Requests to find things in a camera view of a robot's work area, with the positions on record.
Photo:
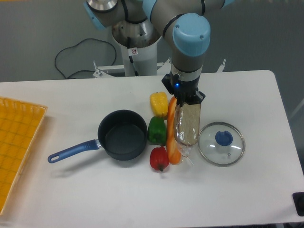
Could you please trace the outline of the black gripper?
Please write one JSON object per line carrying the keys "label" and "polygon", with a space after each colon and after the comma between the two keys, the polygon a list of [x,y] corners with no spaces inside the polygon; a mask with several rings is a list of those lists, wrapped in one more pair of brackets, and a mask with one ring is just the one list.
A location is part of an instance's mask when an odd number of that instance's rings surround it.
{"label": "black gripper", "polygon": [[163,77],[161,82],[168,92],[177,99],[177,105],[197,105],[201,104],[206,97],[206,95],[198,89],[199,79],[200,76],[192,81],[183,81],[177,74],[173,75],[169,73]]}

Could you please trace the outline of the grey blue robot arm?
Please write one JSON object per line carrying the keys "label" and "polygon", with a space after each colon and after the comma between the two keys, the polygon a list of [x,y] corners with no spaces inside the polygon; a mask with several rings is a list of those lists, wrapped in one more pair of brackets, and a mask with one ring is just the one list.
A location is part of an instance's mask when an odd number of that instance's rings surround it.
{"label": "grey blue robot arm", "polygon": [[171,71],[162,79],[178,105],[200,104],[198,83],[210,44],[205,14],[228,0],[86,0],[84,8],[97,29],[111,27],[126,48],[147,48],[163,38],[172,49]]}

